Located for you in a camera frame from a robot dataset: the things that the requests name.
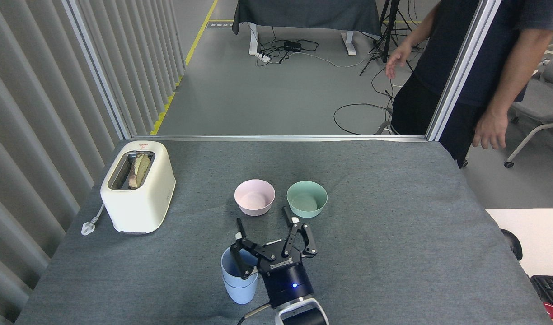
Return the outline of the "person's left hand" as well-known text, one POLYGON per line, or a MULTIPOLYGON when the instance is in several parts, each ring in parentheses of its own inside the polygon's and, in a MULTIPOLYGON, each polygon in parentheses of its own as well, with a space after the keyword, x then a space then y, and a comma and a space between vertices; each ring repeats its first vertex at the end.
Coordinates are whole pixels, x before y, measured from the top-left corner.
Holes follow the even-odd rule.
POLYGON ((504 149, 507 127, 507 111, 485 111, 475 126, 472 146, 481 146, 483 149, 504 149))

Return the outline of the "person's right hand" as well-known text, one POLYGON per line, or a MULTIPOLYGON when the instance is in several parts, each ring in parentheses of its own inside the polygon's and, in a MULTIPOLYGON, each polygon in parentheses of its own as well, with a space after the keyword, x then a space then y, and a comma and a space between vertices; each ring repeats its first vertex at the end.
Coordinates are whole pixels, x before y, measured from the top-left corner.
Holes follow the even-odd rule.
POLYGON ((410 42, 402 42, 390 55, 385 66, 385 75, 389 80, 396 77, 395 69, 397 66, 404 66, 412 52, 410 42))

